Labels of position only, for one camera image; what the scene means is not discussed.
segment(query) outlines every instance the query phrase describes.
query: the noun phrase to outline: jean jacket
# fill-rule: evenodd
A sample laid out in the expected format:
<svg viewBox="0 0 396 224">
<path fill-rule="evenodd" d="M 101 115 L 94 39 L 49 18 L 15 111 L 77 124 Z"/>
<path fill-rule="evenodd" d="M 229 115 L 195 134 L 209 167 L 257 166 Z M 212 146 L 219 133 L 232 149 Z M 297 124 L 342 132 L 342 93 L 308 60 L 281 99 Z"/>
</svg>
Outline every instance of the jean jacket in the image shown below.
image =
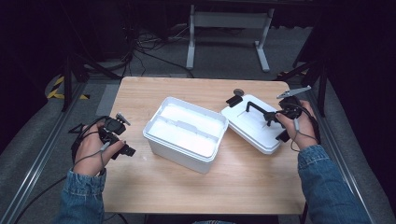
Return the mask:
<svg viewBox="0 0 396 224">
<path fill-rule="evenodd" d="M 313 223 L 370 223 L 322 146 L 308 147 L 299 153 L 298 173 Z M 102 223 L 105 181 L 106 172 L 90 177 L 69 171 L 61 194 L 60 212 L 53 223 Z"/>
</svg>

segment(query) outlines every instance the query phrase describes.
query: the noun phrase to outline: plastic box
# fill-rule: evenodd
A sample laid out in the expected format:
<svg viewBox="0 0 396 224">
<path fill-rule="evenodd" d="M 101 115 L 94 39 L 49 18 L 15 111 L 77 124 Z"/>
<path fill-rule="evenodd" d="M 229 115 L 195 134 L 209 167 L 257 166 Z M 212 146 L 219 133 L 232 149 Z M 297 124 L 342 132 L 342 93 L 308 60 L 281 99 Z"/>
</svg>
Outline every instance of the plastic box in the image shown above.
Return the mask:
<svg viewBox="0 0 396 224">
<path fill-rule="evenodd" d="M 143 135 L 154 154 L 205 174 L 227 128 L 228 120 L 220 113 L 167 97 Z"/>
<path fill-rule="evenodd" d="M 276 137 L 280 135 L 284 129 L 279 123 L 271 122 L 271 126 L 267 126 L 264 115 L 259 110 L 251 107 L 249 112 L 246 111 L 248 102 L 252 102 L 260 108 L 272 112 L 276 111 L 273 107 L 259 100 L 252 95 L 244 95 L 243 101 L 239 104 L 221 110 L 230 121 L 230 128 L 247 140 L 251 145 L 264 154 L 272 154 L 280 145 L 280 141 Z"/>
</svg>

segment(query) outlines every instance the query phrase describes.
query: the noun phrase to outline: hand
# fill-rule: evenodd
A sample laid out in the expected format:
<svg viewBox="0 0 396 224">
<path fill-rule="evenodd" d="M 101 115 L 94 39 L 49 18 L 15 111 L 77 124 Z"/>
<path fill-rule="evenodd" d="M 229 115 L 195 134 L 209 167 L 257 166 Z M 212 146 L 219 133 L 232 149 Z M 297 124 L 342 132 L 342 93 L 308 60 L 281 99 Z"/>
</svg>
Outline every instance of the hand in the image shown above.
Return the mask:
<svg viewBox="0 0 396 224">
<path fill-rule="evenodd" d="M 118 141 L 106 148 L 103 152 L 98 152 L 104 145 L 99 138 L 98 132 L 99 128 L 103 125 L 103 123 L 94 124 L 85 132 L 84 139 L 76 154 L 76 164 L 73 168 L 74 173 L 96 176 L 107 165 L 111 157 L 124 146 L 122 141 Z"/>
<path fill-rule="evenodd" d="M 302 107 L 304 107 L 311 114 L 311 116 L 314 116 L 314 111 L 312 110 L 309 102 L 300 102 Z M 309 117 L 305 114 L 305 112 L 303 112 L 302 115 L 298 118 L 300 128 L 299 132 L 296 132 L 294 127 L 294 121 L 292 119 L 289 119 L 281 113 L 276 113 L 276 118 L 285 126 L 290 138 L 293 139 L 293 141 L 297 144 L 300 150 L 318 144 L 318 141 L 315 139 L 315 132 L 312 123 L 309 120 Z"/>
</svg>

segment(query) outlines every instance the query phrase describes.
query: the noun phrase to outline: wooden table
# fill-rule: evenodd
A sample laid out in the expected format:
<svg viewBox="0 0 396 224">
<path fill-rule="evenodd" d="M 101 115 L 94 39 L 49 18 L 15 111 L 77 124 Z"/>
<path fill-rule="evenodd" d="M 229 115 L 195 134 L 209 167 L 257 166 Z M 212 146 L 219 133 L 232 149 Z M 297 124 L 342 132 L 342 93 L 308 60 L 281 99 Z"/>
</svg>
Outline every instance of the wooden table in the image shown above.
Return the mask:
<svg viewBox="0 0 396 224">
<path fill-rule="evenodd" d="M 143 129 L 167 96 L 220 112 L 234 89 L 279 108 L 284 82 L 125 77 L 111 116 L 121 112 L 132 125 L 120 137 L 136 149 L 107 165 L 105 210 L 142 214 L 301 214 L 304 195 L 297 153 L 290 142 L 264 155 L 230 128 L 208 174 L 154 155 Z"/>
</svg>

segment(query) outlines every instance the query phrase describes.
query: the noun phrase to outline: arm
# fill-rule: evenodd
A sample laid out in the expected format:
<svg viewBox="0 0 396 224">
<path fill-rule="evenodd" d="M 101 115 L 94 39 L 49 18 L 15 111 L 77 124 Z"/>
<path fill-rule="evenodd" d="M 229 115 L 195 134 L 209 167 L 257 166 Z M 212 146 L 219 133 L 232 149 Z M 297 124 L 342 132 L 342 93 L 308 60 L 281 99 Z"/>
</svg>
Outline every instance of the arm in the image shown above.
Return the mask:
<svg viewBox="0 0 396 224">
<path fill-rule="evenodd" d="M 310 115 L 314 114 L 308 102 L 301 103 Z M 370 223 L 335 163 L 318 145 L 309 117 L 303 113 L 298 118 L 298 132 L 293 120 L 280 113 L 276 117 L 301 150 L 298 172 L 313 223 Z"/>
<path fill-rule="evenodd" d="M 98 133 L 101 125 L 103 124 L 93 125 L 78 148 L 76 163 L 67 173 L 61 194 L 60 212 L 53 223 L 103 222 L 105 210 L 102 192 L 106 182 L 105 166 L 124 143 L 119 141 L 100 150 L 103 148 Z"/>
</svg>

